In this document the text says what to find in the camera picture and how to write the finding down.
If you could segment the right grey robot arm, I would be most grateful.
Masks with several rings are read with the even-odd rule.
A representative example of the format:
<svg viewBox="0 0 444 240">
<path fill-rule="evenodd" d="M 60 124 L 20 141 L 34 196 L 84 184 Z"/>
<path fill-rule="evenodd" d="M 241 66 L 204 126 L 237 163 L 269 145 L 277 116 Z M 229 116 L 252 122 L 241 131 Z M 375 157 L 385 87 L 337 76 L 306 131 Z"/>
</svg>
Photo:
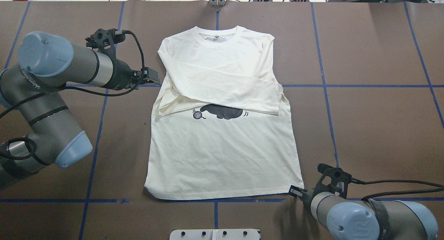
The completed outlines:
<svg viewBox="0 0 444 240">
<path fill-rule="evenodd" d="M 336 193 L 291 186 L 313 218 L 336 240 L 436 240 L 439 226 L 433 213 L 417 202 L 350 201 Z"/>
</svg>

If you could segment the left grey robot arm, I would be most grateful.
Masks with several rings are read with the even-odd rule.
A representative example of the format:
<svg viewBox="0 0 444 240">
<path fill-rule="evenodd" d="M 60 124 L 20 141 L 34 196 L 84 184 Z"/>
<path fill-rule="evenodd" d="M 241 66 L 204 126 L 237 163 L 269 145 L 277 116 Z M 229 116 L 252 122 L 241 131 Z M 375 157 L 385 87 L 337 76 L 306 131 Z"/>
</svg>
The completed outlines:
<svg viewBox="0 0 444 240">
<path fill-rule="evenodd" d="M 90 139 L 60 96 L 60 91 L 78 90 L 110 96 L 67 82 L 130 93 L 139 85 L 160 83 L 157 71 L 145 66 L 131 69 L 116 57 L 116 44 L 128 30 L 98 29 L 86 45 L 43 31 L 27 34 L 18 49 L 18 63 L 1 72 L 1 104 L 4 117 L 20 111 L 32 129 L 26 136 L 1 144 L 1 190 L 27 179 L 52 164 L 67 168 L 93 150 Z"/>
</svg>

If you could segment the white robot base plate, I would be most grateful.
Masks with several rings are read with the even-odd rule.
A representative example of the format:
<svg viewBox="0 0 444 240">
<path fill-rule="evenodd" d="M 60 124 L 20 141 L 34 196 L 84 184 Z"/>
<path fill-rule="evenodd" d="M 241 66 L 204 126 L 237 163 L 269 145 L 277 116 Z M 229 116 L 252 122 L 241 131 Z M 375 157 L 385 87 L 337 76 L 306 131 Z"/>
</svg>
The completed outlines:
<svg viewBox="0 0 444 240">
<path fill-rule="evenodd" d="M 259 229 L 183 229 L 173 230 L 170 240 L 261 240 Z"/>
</svg>

